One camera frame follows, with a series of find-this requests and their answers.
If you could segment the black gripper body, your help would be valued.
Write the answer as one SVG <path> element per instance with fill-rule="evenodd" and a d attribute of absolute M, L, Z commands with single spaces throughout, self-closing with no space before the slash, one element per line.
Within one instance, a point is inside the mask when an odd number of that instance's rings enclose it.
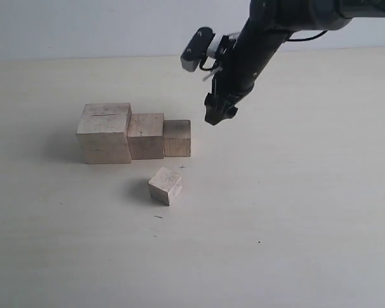
<path fill-rule="evenodd" d="M 244 26 L 222 64 L 223 70 L 212 79 L 212 95 L 216 104 L 235 105 L 247 96 L 288 36 L 286 30 Z"/>

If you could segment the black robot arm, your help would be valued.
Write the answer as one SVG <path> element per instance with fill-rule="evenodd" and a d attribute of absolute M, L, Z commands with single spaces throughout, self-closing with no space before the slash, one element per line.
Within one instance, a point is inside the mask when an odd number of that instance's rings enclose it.
<path fill-rule="evenodd" d="M 385 1 L 251 1 L 238 37 L 222 37 L 216 73 L 205 98 L 205 121 L 217 125 L 237 113 L 236 105 L 279 47 L 299 31 L 336 31 L 355 18 L 385 18 Z"/>

